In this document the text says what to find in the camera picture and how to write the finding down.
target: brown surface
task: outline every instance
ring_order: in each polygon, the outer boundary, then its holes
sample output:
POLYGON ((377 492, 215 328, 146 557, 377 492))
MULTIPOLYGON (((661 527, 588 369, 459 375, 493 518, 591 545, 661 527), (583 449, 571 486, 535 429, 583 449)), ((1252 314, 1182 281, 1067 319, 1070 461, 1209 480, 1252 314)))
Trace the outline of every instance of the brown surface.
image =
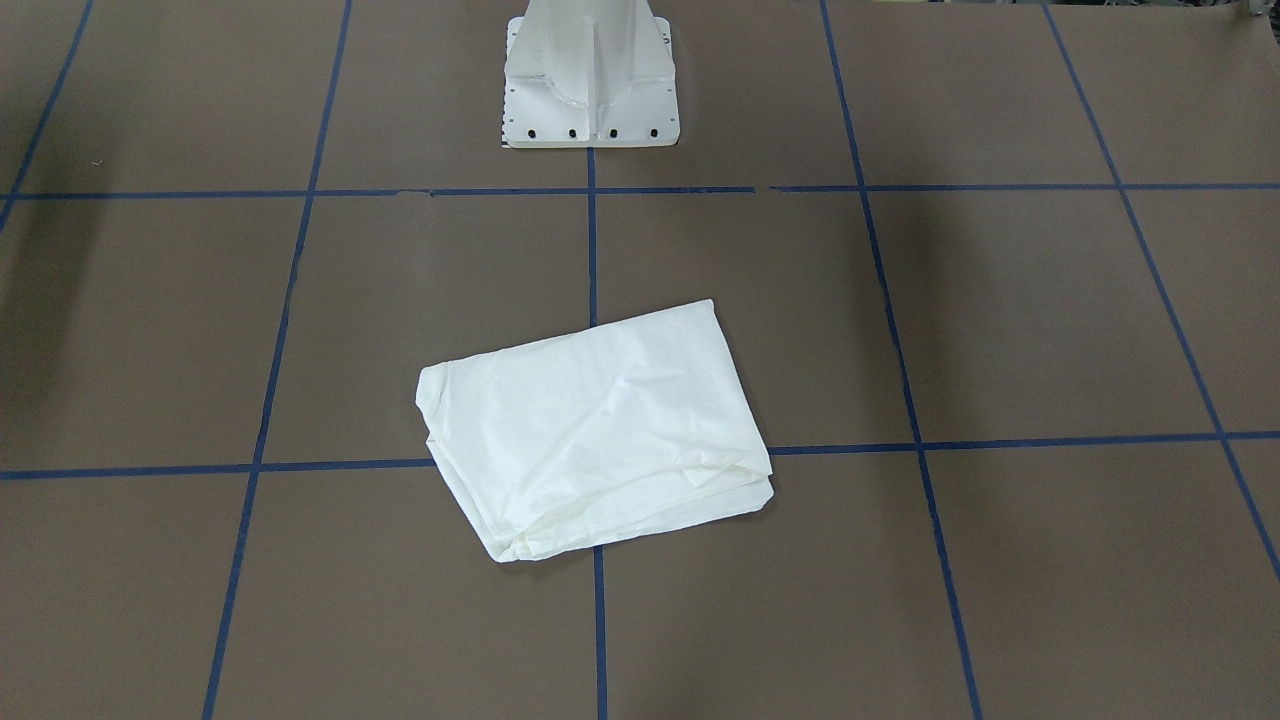
MULTIPOLYGON (((829 5, 868 182, 1111 182, 1038 8, 829 5)), ((1120 193, 877 188, 878 268, 856 192, 771 190, 855 182, 815 0, 654 0, 681 143, 596 158, 754 193, 303 197, 317 156, 321 190, 588 184, 498 147, 524 6, 356 3, 330 104, 340 0, 95 5, 22 192, 293 196, 4 200, 0 716, 200 717, 211 678, 215 720, 1276 715, 1280 570, 1120 193), (881 272, 923 439, 970 448, 932 446, 933 506, 881 272), (499 566, 398 462, 422 365, 704 297, 764 511, 499 566), (1160 433, 1204 434, 1110 437, 1160 433)), ((0 0, 5 192, 82 8, 0 0)), ((1265 20, 1053 17, 1125 182, 1280 181, 1265 20)), ((1128 195, 1280 536, 1280 187, 1128 195)))

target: white towel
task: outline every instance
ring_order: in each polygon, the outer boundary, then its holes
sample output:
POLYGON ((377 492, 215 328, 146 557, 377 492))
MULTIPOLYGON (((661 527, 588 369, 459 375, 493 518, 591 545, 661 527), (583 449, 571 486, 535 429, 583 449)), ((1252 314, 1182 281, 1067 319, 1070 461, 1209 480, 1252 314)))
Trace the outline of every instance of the white towel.
POLYGON ((710 300, 433 365, 417 406, 498 562, 751 512, 773 496, 710 300))

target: white plastic bracket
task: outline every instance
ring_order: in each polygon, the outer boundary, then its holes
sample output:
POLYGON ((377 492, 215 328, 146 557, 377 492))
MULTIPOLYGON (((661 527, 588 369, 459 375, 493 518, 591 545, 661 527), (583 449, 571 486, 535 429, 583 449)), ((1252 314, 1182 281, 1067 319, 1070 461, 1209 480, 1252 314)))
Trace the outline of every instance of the white plastic bracket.
POLYGON ((530 0, 507 26, 502 142, 652 147, 680 138, 671 24, 648 0, 530 0))

